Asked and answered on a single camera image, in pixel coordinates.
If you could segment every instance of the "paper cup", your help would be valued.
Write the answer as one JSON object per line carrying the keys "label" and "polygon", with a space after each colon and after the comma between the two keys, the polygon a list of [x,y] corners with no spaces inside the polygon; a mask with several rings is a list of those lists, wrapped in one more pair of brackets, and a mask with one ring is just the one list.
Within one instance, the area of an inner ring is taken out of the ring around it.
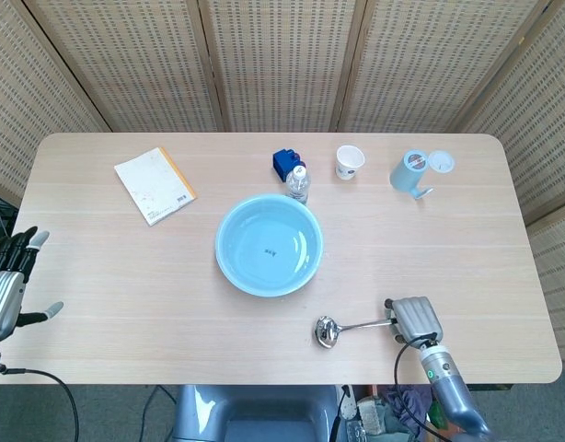
{"label": "paper cup", "polygon": [[364,154],[355,145],[341,145],[336,151],[336,175],[341,180],[351,180],[356,170],[364,165]]}

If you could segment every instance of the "table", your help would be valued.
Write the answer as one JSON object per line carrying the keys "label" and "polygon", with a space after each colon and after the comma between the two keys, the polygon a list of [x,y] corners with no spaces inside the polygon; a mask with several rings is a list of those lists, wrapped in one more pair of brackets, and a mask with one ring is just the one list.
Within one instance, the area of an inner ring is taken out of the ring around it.
{"label": "table", "polygon": [[[339,145],[366,164],[334,174]],[[149,227],[113,166],[163,146],[199,198]],[[272,153],[298,151],[312,176],[308,207],[325,252],[314,279],[287,297],[235,289],[214,235],[241,199],[283,192]],[[390,170],[411,148],[449,151],[455,170],[426,172],[421,201]],[[484,134],[55,134],[40,145],[17,231],[51,231],[24,311],[62,300],[53,320],[0,345],[3,363],[68,383],[389,384],[399,346],[388,329],[312,338],[323,314],[378,319],[387,297],[427,296],[468,383],[550,382],[561,370],[502,145]],[[0,377],[0,382],[42,382]],[[400,381],[425,382],[418,352]]]}

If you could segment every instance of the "bottle cap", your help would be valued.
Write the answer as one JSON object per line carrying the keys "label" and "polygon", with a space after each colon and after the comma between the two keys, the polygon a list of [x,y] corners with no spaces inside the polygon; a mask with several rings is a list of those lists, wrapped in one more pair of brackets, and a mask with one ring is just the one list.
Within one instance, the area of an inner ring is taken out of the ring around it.
{"label": "bottle cap", "polygon": [[445,150],[434,150],[428,157],[430,167],[439,173],[448,173],[455,168],[455,159]]}
{"label": "bottle cap", "polygon": [[302,180],[306,174],[307,171],[303,166],[295,166],[293,168],[293,176],[298,180]]}

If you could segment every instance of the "notepad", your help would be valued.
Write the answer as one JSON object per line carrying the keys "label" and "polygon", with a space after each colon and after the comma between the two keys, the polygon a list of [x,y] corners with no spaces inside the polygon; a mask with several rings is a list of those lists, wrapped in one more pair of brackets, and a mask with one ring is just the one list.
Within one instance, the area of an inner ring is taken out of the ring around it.
{"label": "notepad", "polygon": [[197,197],[164,147],[118,164],[115,170],[150,226]]}

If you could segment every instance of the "floor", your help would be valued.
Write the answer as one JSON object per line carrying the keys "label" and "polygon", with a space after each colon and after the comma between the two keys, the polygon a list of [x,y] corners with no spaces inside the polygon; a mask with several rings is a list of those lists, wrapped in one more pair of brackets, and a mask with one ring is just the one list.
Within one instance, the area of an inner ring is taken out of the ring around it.
{"label": "floor", "polygon": [[[82,442],[136,442],[142,410],[153,387],[72,386]],[[176,388],[167,387],[176,393]],[[547,385],[516,385],[510,391],[473,393],[480,410],[502,441],[565,440],[565,372]],[[151,403],[145,442],[165,440],[174,404],[158,392]],[[73,440],[70,405],[56,386],[0,385],[0,442]]]}

